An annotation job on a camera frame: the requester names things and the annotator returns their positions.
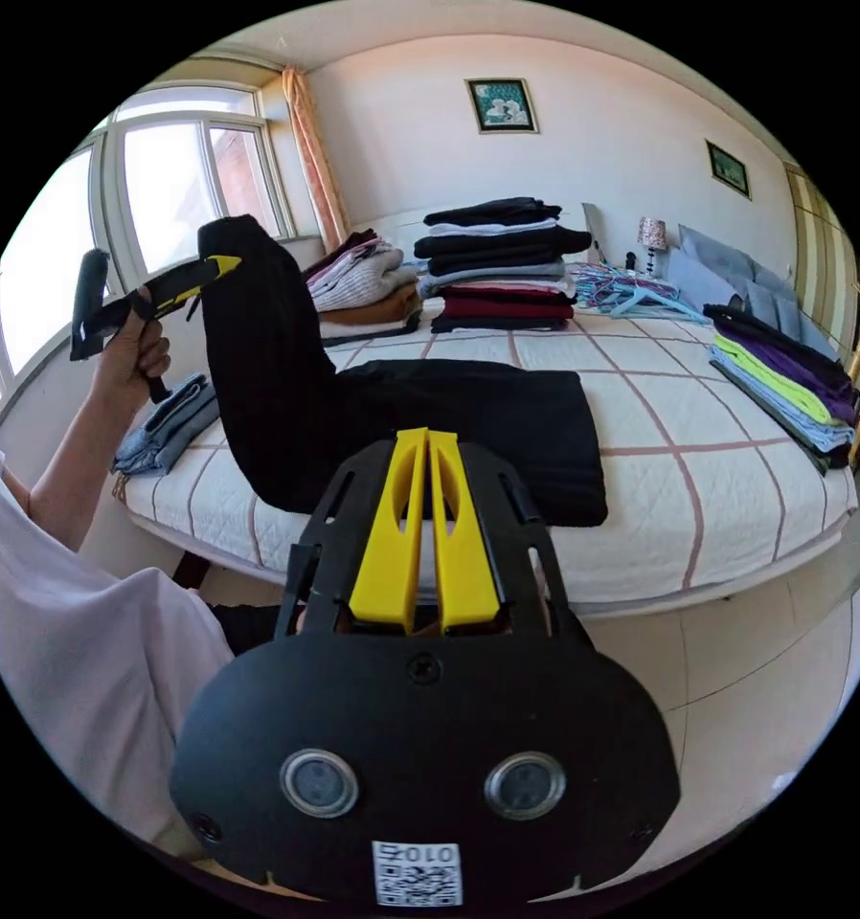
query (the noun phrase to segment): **tile floor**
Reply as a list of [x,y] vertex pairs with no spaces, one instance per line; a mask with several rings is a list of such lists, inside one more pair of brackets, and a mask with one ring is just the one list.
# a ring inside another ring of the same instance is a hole
[[[836,547],[752,590],[681,611],[586,623],[597,648],[629,669],[663,711],[683,786],[660,836],[610,884],[719,838],[802,767],[843,698],[849,597],[859,585],[860,510]],[[213,568],[201,593],[211,602],[264,604],[280,590]]]

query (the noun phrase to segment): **orange curtain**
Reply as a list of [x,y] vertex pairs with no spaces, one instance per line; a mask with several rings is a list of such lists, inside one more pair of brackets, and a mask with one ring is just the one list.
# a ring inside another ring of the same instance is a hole
[[308,193],[315,209],[325,251],[336,249],[350,235],[350,219],[331,172],[306,79],[295,67],[283,71],[283,94],[306,173]]

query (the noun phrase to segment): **purple shirt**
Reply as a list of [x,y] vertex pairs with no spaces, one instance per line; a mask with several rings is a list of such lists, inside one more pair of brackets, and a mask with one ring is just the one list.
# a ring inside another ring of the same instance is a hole
[[769,370],[780,373],[781,376],[810,390],[829,409],[832,417],[852,426],[857,422],[857,392],[850,379],[846,378],[839,387],[829,386],[813,370],[799,364],[774,345],[766,345],[755,338],[744,338],[732,329],[728,329],[726,334],[718,330],[717,334],[744,347]]

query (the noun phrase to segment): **black pants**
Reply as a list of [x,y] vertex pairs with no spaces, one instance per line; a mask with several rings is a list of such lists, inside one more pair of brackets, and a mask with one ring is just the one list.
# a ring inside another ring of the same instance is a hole
[[207,360],[233,459],[266,504],[310,514],[338,466],[396,431],[450,431],[510,463],[547,524],[608,513],[596,425],[575,372],[379,360],[336,372],[295,259],[253,217],[197,235],[242,264],[203,293]]
[[220,606],[208,603],[210,612],[222,627],[226,643],[238,657],[274,637],[279,606]]

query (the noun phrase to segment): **bed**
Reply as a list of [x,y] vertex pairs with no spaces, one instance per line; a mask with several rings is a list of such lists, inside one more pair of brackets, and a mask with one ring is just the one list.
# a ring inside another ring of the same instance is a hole
[[[850,470],[822,477],[787,434],[712,368],[712,330],[579,309],[563,332],[419,328],[328,350],[338,369],[373,359],[458,358],[574,370],[600,438],[609,516],[555,527],[568,595],[582,616],[659,612],[790,571],[838,542],[857,507]],[[227,568],[283,583],[307,517],[253,494],[217,422],[161,479],[115,489],[139,527]],[[431,591],[425,525],[420,585]]]

